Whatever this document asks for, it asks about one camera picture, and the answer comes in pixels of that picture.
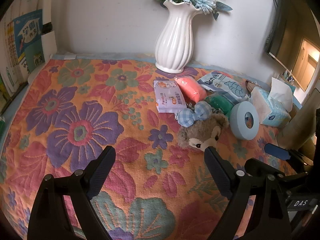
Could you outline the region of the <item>light blue tape roll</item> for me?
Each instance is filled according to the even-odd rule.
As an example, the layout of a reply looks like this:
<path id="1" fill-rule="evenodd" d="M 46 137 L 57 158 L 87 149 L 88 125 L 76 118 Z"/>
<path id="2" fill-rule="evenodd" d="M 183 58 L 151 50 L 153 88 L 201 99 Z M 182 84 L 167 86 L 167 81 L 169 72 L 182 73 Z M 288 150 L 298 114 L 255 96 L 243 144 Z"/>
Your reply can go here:
<path id="1" fill-rule="evenodd" d="M 252 140 L 259 130 L 257 110 L 250 102 L 241 102 L 232 108 L 229 124 L 236 138 L 240 140 Z"/>

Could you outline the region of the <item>brown plush bear with bow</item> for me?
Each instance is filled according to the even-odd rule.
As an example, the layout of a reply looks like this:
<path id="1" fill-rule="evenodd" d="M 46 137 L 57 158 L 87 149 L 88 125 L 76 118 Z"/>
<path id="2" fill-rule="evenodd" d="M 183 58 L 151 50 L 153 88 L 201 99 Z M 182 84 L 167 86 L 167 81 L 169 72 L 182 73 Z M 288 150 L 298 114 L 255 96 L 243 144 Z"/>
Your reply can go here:
<path id="1" fill-rule="evenodd" d="M 208 147 L 216 148 L 217 141 L 229 121 L 221 111 L 213 110 L 212 106 L 200 101 L 193 108 L 185 108 L 177 113 L 180 129 L 177 142 L 181 148 L 195 148 L 205 151 Z"/>

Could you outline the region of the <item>Dafi blue white bag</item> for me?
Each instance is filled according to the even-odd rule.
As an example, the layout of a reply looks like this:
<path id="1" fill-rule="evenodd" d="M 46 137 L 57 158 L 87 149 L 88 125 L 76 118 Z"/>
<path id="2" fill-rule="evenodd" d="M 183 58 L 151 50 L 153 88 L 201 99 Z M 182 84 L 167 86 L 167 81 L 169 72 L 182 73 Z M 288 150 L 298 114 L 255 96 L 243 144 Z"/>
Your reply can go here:
<path id="1" fill-rule="evenodd" d="M 233 105 L 249 100 L 246 90 L 222 72 L 213 71 L 198 79 L 197 82 L 205 90 L 218 93 Z"/>

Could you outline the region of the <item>green soft pack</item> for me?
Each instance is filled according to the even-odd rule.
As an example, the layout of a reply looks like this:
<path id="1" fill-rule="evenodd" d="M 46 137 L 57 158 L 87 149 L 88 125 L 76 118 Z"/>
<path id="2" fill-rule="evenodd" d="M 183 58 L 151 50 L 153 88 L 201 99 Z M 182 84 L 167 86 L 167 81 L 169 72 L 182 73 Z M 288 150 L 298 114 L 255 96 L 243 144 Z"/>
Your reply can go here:
<path id="1" fill-rule="evenodd" d="M 227 118 L 230 117 L 230 113 L 234 107 L 234 104 L 223 95 L 219 94 L 218 92 L 213 92 L 205 98 L 205 101 L 210 104 L 216 112 L 223 113 Z"/>

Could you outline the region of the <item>orange pink soft pack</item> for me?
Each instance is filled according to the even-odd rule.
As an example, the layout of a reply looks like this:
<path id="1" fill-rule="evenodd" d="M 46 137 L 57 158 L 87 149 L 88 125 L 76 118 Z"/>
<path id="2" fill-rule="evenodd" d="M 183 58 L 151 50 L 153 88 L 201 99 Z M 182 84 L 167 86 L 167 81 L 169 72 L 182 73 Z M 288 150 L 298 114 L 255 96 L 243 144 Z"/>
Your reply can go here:
<path id="1" fill-rule="evenodd" d="M 175 81 L 183 94 L 186 95 L 191 101 L 198 103 L 206 98 L 206 91 L 193 77 L 175 77 Z"/>

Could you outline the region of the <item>purple wet wipes pack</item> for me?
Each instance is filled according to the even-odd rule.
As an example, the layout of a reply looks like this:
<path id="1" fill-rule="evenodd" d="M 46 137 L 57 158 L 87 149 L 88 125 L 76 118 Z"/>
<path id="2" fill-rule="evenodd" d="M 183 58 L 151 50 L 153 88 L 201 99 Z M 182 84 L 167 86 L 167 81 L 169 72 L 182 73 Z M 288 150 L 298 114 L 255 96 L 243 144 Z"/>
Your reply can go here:
<path id="1" fill-rule="evenodd" d="M 159 113 L 178 113 L 187 107 L 176 81 L 155 80 L 153 87 Z"/>

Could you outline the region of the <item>blue tissue box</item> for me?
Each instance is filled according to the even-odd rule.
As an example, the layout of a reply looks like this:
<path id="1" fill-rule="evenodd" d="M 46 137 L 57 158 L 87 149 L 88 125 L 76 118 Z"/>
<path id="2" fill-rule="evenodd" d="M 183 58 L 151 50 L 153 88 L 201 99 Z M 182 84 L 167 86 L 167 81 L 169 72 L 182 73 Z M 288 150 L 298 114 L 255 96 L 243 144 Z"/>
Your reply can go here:
<path id="1" fill-rule="evenodd" d="M 250 102 L 257 110 L 260 124 L 283 128 L 291 119 L 292 89 L 283 81 L 272 78 L 271 90 L 256 86 L 251 91 Z"/>

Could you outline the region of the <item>pen holder cup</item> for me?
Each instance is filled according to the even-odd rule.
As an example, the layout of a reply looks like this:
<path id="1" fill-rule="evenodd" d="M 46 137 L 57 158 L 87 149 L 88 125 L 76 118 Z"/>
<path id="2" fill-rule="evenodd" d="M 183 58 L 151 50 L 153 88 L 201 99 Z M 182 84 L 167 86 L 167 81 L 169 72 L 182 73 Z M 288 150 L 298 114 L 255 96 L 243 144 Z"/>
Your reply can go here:
<path id="1" fill-rule="evenodd" d="M 278 76 L 278 80 L 283 81 L 287 85 L 294 86 L 294 78 L 292 76 L 292 73 L 288 71 L 287 69 L 283 72 L 283 74 L 280 74 Z"/>

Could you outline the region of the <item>floral woven table cloth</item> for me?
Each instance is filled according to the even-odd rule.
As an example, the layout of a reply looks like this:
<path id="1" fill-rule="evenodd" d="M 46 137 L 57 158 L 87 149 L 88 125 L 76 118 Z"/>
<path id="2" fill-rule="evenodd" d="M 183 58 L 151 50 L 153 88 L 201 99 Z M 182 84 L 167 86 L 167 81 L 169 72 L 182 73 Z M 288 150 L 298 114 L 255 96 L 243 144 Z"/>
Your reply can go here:
<path id="1" fill-rule="evenodd" d="M 93 207 L 115 239 L 206 239 L 227 199 L 203 154 L 178 145 L 173 114 L 159 113 L 148 59 L 54 57 L 15 111 L 1 156 L 1 210 L 26 238 L 46 174 L 71 175 L 111 145 L 116 161 Z"/>

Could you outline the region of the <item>white ribbed ceramic vase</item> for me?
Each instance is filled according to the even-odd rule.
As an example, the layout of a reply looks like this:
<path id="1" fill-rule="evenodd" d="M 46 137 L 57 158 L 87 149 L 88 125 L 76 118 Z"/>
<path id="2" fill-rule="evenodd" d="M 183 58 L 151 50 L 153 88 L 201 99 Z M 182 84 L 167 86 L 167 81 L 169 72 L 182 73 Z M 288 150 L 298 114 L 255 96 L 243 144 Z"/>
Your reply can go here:
<path id="1" fill-rule="evenodd" d="M 202 11 L 192 3 L 166 0 L 169 17 L 155 43 L 156 67 L 179 74 L 192 58 L 194 50 L 193 18 Z"/>

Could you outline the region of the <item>white books stack upright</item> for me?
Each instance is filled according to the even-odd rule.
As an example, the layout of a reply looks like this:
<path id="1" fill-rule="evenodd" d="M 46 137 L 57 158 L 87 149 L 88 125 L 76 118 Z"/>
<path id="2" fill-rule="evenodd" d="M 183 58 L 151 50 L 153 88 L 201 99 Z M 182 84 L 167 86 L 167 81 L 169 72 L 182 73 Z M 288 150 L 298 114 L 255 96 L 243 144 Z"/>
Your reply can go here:
<path id="1" fill-rule="evenodd" d="M 6 64 L 1 76 L 9 95 L 13 95 L 29 75 L 25 53 L 20 60 L 14 34 L 14 19 L 38 9 L 39 0 L 14 0 L 1 20 L 1 34 Z"/>

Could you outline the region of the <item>white pole lamp stand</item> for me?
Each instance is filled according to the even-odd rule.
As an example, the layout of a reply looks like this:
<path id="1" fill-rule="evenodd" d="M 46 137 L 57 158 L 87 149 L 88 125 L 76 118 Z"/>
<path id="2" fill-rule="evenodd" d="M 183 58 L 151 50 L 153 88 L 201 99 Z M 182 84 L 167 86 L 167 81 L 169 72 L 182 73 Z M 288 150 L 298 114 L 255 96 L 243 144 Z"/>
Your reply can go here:
<path id="1" fill-rule="evenodd" d="M 41 31 L 41 42 L 44 54 L 44 63 L 36 67 L 28 76 L 28 83 L 31 84 L 37 74 L 40 72 L 43 65 L 45 65 L 57 52 L 55 32 L 52 25 L 52 0 L 43 0 L 43 28 Z"/>

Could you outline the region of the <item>black wall television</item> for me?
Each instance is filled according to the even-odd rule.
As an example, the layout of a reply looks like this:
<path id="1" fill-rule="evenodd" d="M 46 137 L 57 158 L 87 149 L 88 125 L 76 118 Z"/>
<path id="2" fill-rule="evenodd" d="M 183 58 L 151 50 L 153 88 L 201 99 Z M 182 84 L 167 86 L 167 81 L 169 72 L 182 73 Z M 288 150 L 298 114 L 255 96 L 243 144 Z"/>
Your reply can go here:
<path id="1" fill-rule="evenodd" d="M 292 70 L 303 41 L 319 48 L 316 21 L 305 0 L 274 0 L 274 3 L 276 16 L 265 49 L 284 68 Z"/>

